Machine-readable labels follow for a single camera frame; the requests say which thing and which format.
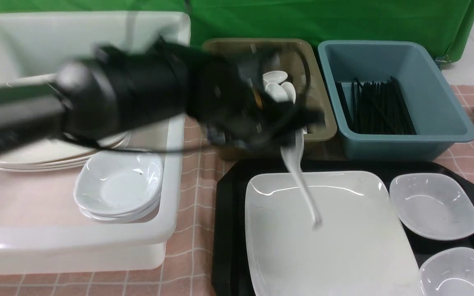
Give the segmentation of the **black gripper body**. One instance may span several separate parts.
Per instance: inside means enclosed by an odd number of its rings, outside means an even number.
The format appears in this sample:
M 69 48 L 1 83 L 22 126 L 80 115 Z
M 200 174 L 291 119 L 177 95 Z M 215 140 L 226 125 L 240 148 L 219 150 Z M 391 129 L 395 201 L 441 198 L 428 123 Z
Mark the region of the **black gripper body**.
M 305 71 L 305 87 L 296 95 L 301 102 L 275 101 L 263 86 L 264 67 L 283 53 L 298 56 Z M 324 123 L 321 109 L 305 105 L 310 82 L 308 61 L 295 47 L 260 47 L 226 56 L 203 53 L 193 75 L 188 116 L 226 136 L 212 140 L 213 146 L 290 147 L 297 131 Z

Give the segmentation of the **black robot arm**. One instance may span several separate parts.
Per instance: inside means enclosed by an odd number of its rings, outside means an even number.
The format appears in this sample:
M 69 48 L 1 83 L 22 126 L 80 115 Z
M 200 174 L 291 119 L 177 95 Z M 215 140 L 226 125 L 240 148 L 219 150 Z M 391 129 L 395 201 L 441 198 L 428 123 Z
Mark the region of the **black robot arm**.
M 301 102 L 276 102 L 263 87 L 263 66 L 282 52 L 297 54 L 304 67 Z M 43 139 L 108 150 L 99 140 L 183 114 L 216 135 L 207 145 L 148 152 L 292 147 L 298 131 L 324 123 L 321 109 L 305 105 L 310 82 L 307 59 L 294 47 L 225 56 L 162 38 L 143 53 L 100 46 L 46 82 L 0 87 L 0 155 Z

